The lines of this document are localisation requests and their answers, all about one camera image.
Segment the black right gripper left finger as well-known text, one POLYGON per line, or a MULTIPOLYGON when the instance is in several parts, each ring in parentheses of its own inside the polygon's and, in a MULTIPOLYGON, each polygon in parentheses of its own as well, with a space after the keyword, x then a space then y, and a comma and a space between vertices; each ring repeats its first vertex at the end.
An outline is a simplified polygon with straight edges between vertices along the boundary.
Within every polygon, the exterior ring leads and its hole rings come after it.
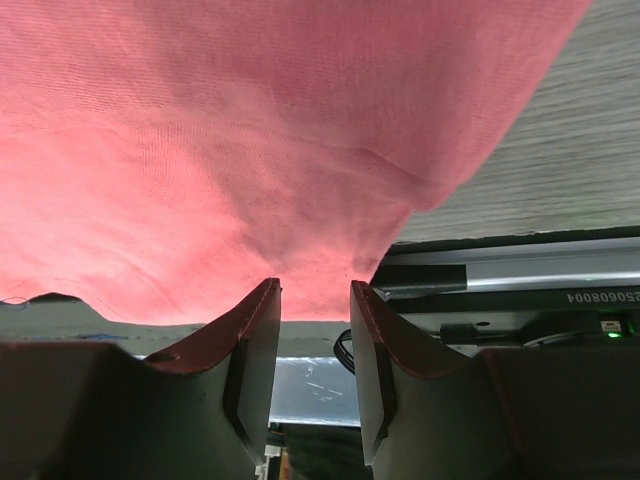
POLYGON ((281 287, 144 359, 106 342, 1 346, 5 479, 250 479, 265 459, 281 287))

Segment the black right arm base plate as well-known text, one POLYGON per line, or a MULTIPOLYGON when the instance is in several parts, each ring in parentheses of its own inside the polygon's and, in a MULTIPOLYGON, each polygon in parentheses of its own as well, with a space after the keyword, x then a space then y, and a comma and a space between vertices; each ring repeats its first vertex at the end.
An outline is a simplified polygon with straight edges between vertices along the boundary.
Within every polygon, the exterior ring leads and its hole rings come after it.
POLYGON ((639 342, 637 286, 440 293, 387 305, 468 356, 485 348, 639 342))

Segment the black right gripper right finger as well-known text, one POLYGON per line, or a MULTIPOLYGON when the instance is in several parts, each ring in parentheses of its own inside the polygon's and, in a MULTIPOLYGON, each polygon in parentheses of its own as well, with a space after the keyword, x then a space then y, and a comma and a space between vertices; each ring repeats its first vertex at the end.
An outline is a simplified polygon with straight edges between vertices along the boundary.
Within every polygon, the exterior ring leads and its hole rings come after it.
POLYGON ((378 479, 635 479, 639 349, 467 357, 351 285, 364 461, 378 479))

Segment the red t shirt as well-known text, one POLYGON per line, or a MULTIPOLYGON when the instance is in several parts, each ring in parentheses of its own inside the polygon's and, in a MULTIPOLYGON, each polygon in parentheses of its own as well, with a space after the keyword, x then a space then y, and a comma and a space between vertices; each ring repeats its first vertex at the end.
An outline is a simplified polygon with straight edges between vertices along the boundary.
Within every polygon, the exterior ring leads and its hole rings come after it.
POLYGON ((1 298, 341 321, 504 137, 585 1, 5 1, 1 298))

